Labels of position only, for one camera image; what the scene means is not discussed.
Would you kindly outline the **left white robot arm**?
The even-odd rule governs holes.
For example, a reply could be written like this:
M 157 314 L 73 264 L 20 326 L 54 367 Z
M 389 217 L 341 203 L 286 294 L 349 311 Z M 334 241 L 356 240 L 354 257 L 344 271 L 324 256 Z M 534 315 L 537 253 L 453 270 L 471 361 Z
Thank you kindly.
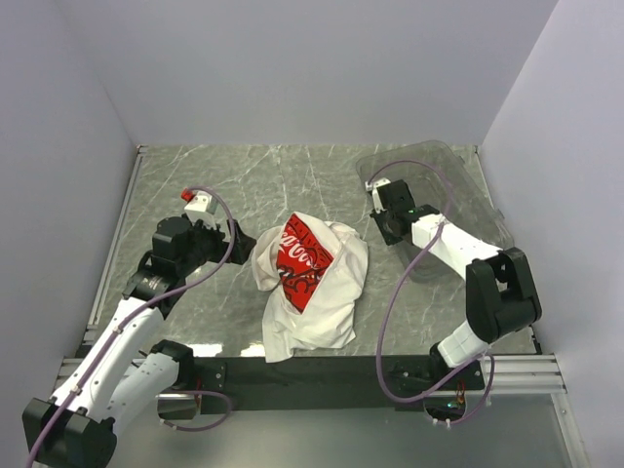
M 141 363 L 142 343 L 159 328 L 181 297 L 192 288 L 188 276 L 206 263 L 219 270 L 226 263 L 244 264 L 255 240 L 234 218 L 227 232 L 189 215 L 161 220 L 152 247 L 129 279 L 109 324 L 78 368 L 46 400 L 34 398 L 22 413 L 28 466 L 105 467 L 128 423 L 158 395 L 167 391 L 223 401 L 205 390 L 193 350 L 170 340 L 154 345 Z

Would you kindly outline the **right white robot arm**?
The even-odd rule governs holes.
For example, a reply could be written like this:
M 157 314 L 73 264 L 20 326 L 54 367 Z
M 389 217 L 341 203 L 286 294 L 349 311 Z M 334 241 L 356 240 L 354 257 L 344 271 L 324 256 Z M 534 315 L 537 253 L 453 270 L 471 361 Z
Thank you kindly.
M 465 285 L 465 319 L 430 350 L 428 377 L 449 389 L 462 376 L 462 365 L 513 332 L 542 317 L 542 307 L 526 254 L 502 249 L 457 227 L 438 209 L 416 205 L 408 184 L 381 178 L 366 184 L 384 242 L 401 242 L 431 254 Z

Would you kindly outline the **white t-shirt red print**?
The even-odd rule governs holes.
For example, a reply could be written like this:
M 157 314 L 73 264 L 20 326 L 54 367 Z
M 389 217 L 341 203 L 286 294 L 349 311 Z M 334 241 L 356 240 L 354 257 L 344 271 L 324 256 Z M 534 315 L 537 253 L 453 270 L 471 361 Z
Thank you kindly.
M 355 339 L 369 248 L 354 228 L 294 212 L 260 235 L 251 265 L 257 288 L 270 293 L 262 317 L 266 362 L 286 361 L 297 350 L 341 349 Z

